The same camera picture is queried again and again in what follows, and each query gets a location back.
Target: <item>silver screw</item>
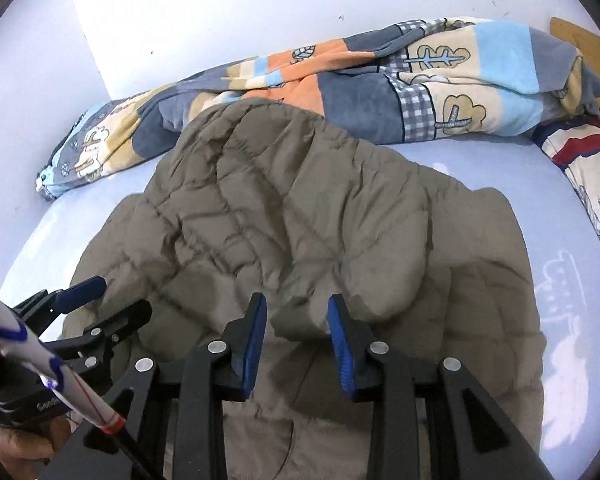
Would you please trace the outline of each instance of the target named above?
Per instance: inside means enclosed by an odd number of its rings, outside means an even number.
[[[369,345],[369,350],[374,354],[386,354],[389,351],[389,345],[384,341],[373,341]]]
[[[139,372],[148,372],[151,368],[154,367],[154,360],[149,359],[148,357],[143,357],[136,361],[136,370]]]
[[[217,341],[212,341],[206,346],[206,349],[209,350],[212,354],[219,354],[226,350],[226,343],[221,339]]]
[[[444,361],[442,361],[443,367],[445,367],[450,372],[457,372],[461,368],[460,361],[455,357],[447,357]]]

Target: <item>person's skin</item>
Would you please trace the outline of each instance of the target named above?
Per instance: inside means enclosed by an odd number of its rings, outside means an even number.
[[[65,416],[45,424],[42,435],[0,428],[0,462],[14,480],[33,480],[39,476],[35,460],[51,459],[69,440],[71,426]]]

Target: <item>blue gripper pad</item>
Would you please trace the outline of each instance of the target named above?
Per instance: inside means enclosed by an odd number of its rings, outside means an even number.
[[[256,313],[253,317],[249,339],[242,362],[242,394],[245,399],[249,398],[256,385],[258,365],[262,354],[262,343],[264,342],[264,331],[267,327],[267,299],[264,294],[254,294],[251,301],[257,301]]]
[[[94,276],[58,293],[54,309],[61,314],[68,314],[90,301],[101,298],[105,290],[107,290],[107,282],[104,278]]]
[[[353,361],[353,355],[349,348],[349,344],[347,343],[347,337],[345,336],[344,327],[342,326],[342,320],[340,319],[340,313],[338,311],[338,305],[336,304],[334,296],[329,298],[327,306],[327,324],[329,325],[329,330],[331,332],[333,352],[336,354],[336,361],[338,363],[340,386],[344,392],[353,399],[356,391],[354,383],[356,365]]]

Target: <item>white wall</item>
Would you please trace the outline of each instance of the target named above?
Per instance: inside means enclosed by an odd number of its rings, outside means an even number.
[[[48,208],[36,173],[109,94],[73,0],[14,0],[0,19],[0,284]]]
[[[558,16],[597,31],[578,0],[75,0],[113,98],[248,56],[413,18],[505,18],[547,31]]]

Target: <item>brown comforter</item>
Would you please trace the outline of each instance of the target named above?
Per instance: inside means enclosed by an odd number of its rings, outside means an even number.
[[[341,392],[328,297],[411,356],[459,358],[537,449],[544,337],[525,244],[497,190],[470,191],[323,117],[246,100],[203,112],[82,256],[102,302],[82,333],[139,298],[151,322],[115,357],[171,360],[216,338],[255,290],[269,327],[254,394],[225,403],[236,479],[362,478],[370,407]]]

